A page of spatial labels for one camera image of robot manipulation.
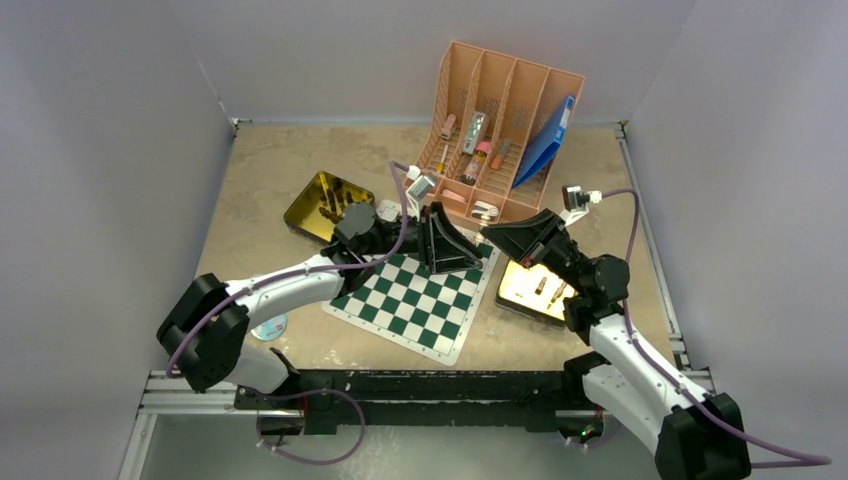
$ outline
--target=blue folder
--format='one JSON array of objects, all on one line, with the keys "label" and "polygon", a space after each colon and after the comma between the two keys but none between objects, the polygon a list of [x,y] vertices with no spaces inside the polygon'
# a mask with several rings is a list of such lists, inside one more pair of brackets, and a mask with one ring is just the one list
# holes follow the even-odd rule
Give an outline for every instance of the blue folder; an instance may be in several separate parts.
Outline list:
[{"label": "blue folder", "polygon": [[542,131],[527,146],[521,163],[518,164],[518,173],[515,175],[512,188],[526,182],[556,156],[565,138],[565,127],[571,111],[574,110],[574,101],[574,95],[565,97],[556,112],[542,127]]}]

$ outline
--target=gold tray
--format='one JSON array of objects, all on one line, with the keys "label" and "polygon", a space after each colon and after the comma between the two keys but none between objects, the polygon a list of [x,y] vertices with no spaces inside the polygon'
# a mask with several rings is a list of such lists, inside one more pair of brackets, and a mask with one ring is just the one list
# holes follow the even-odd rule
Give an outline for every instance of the gold tray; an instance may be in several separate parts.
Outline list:
[{"label": "gold tray", "polygon": [[[546,278],[545,285],[542,292],[537,295],[536,288],[542,278]],[[571,298],[576,292],[571,285],[566,285],[562,296],[551,303],[551,298],[562,283],[563,281],[544,265],[524,268],[510,260],[506,265],[503,280],[498,285],[495,303],[535,320],[565,328],[562,299]]]},{"label": "gold tray", "polygon": [[[335,209],[332,209],[328,194],[337,182],[340,182],[340,190],[345,201],[340,205],[334,199]],[[368,190],[331,173],[318,172],[286,210],[283,220],[292,232],[324,245],[329,244],[336,224],[325,218],[319,209],[323,207],[339,216],[343,215],[344,207],[348,205],[346,201],[348,193],[354,203],[366,202],[374,205],[374,194]]]}]

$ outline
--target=marble tabletop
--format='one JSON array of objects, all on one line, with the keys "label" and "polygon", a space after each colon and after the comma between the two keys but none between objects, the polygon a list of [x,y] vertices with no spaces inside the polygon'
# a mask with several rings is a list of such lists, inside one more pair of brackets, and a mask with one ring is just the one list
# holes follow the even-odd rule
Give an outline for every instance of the marble tabletop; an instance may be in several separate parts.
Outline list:
[{"label": "marble tabletop", "polygon": [[[283,214],[318,170],[328,171],[397,201],[388,162],[414,163],[424,145],[424,127],[302,127],[247,125],[239,129],[230,165],[203,249],[198,275],[223,281],[268,273],[317,253],[315,243],[289,232]],[[570,129],[551,171],[542,205],[562,209],[559,185],[609,190],[629,186],[612,130]],[[633,215],[632,201],[616,197],[569,227],[590,256],[624,256]],[[497,307],[494,297],[506,259],[495,275],[469,332],[459,360],[446,367],[411,350],[307,305],[288,314],[285,333],[272,342],[251,335],[248,342],[283,351],[301,368],[558,370],[589,347],[562,331]],[[634,324],[671,358],[667,319],[643,235],[631,260],[630,308]]]}]

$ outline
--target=small bottle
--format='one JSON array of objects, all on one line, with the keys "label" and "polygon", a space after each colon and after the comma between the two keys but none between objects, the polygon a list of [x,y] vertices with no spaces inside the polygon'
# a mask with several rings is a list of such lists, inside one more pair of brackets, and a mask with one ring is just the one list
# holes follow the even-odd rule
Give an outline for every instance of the small bottle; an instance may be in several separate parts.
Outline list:
[{"label": "small bottle", "polygon": [[466,185],[474,185],[477,183],[477,177],[480,175],[480,170],[486,163],[486,158],[492,153],[492,144],[489,142],[480,142],[477,148],[474,149],[474,155],[465,167],[465,172],[459,177],[459,181]]}]

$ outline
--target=small blue sticker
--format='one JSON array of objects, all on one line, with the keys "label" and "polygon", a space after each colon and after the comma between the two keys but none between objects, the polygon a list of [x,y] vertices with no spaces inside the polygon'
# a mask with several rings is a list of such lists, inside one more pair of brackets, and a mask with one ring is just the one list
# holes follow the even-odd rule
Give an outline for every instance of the small blue sticker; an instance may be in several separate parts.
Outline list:
[{"label": "small blue sticker", "polygon": [[288,318],[285,314],[280,315],[279,317],[274,317],[271,320],[259,325],[250,331],[254,337],[262,340],[264,342],[270,342],[271,340],[275,340],[279,338],[283,332],[286,331],[286,326],[288,325]]}]

